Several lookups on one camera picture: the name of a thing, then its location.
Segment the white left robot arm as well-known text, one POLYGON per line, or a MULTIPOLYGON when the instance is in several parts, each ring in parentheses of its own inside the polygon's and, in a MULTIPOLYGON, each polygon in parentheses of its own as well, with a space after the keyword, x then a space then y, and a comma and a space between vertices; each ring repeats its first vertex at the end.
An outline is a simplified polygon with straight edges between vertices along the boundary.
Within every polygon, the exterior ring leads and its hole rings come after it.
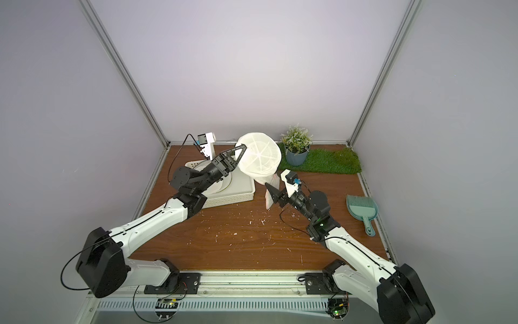
POLYGON ((167 259, 142 261, 132 254, 143 244, 201 211, 205 191, 234 171, 247 147, 241 144, 218 154, 204 169, 178 168, 170 185, 177 193, 164 205, 128 224, 89 233, 76 271, 96 298, 122 287, 146 286, 152 292, 172 293, 179 286, 179 270, 167 259))

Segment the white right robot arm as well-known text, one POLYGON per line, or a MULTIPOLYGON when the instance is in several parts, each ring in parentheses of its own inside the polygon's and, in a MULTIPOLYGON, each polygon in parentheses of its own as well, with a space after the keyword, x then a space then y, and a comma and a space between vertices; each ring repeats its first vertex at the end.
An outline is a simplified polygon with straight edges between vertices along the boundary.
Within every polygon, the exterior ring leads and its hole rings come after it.
POLYGON ((274 203, 291 205, 306 217, 310 238, 344 260, 330 276, 337 290, 349 292, 376 310, 383 323, 427 323, 436 314, 418 274, 376 255, 359 243, 330 214, 325 193, 309 195, 266 185, 274 203))

